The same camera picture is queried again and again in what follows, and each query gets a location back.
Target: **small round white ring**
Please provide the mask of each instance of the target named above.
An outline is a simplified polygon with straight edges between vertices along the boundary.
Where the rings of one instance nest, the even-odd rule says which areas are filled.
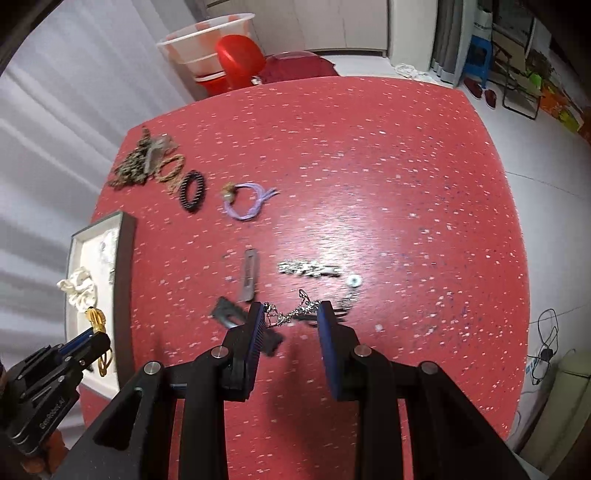
[[[347,285],[352,288],[357,288],[363,283],[361,275],[353,274],[347,277]]]

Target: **white floor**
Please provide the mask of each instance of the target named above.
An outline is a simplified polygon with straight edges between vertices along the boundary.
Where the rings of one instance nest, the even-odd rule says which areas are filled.
[[[326,58],[343,76],[400,78],[388,60],[380,57]],[[437,82],[434,74],[430,76]],[[543,111],[532,121],[503,108],[499,89],[490,82],[488,87],[497,92],[495,110],[460,85],[499,152],[519,214],[530,274],[528,354],[535,355],[541,346],[538,316],[554,308],[559,325],[559,348],[552,361],[556,364],[573,350],[591,350],[591,147]],[[550,319],[540,322],[544,338],[551,328]],[[524,370],[510,445],[521,437],[548,383],[532,385]]]

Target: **white scrunchie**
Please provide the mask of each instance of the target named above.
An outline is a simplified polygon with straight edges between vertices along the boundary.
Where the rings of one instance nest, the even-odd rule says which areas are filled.
[[[96,285],[85,267],[75,269],[66,280],[60,280],[57,287],[68,295],[68,303],[78,312],[84,313],[96,306]]]

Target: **blue stool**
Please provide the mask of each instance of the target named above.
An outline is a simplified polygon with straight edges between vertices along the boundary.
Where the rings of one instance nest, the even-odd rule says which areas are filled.
[[[481,48],[486,52],[484,63],[476,64],[470,63],[475,61],[477,57],[476,49]],[[474,75],[482,80],[482,89],[486,89],[486,80],[488,79],[488,71],[491,68],[492,60],[492,43],[490,40],[472,35],[470,47],[468,48],[468,55],[466,57],[466,64],[464,65],[464,73]]]

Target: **yellow hair tie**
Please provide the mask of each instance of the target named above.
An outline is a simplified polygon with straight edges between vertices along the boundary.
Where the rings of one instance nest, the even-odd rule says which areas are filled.
[[[107,330],[105,327],[107,320],[105,319],[105,314],[101,310],[96,309],[94,307],[90,307],[88,310],[86,310],[85,315],[86,315],[86,318],[88,319],[88,321],[90,322],[90,324],[92,325],[92,332],[93,333],[97,333],[97,332],[107,333]],[[111,350],[110,348],[107,352],[103,353],[99,357],[98,364],[99,364],[99,374],[101,377],[104,377],[107,374],[107,369],[109,368],[109,365],[111,364],[112,360],[113,360],[113,350]]]

